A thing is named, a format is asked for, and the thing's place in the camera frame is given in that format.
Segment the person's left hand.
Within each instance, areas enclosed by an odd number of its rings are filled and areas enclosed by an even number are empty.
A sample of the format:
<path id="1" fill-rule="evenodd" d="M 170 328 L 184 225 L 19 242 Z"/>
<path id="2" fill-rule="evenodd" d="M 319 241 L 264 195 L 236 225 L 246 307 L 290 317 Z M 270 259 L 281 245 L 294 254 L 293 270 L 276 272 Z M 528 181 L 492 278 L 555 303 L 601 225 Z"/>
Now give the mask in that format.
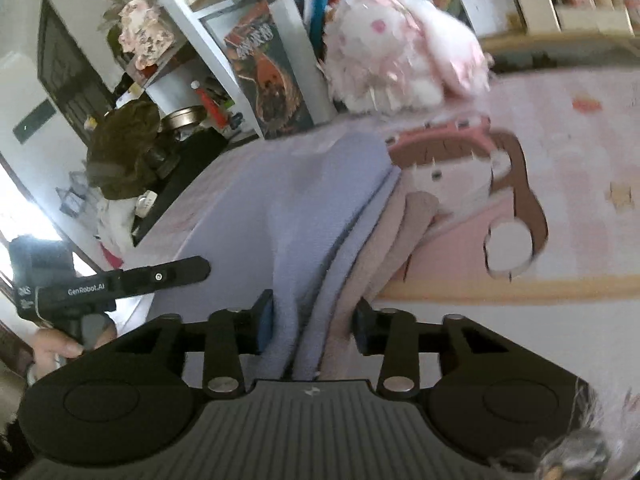
<path id="1" fill-rule="evenodd" d="M 79 358 L 85 348 L 55 328 L 38 328 L 30 340 L 32 365 L 27 374 L 29 385 L 58 370 L 62 360 Z"/>

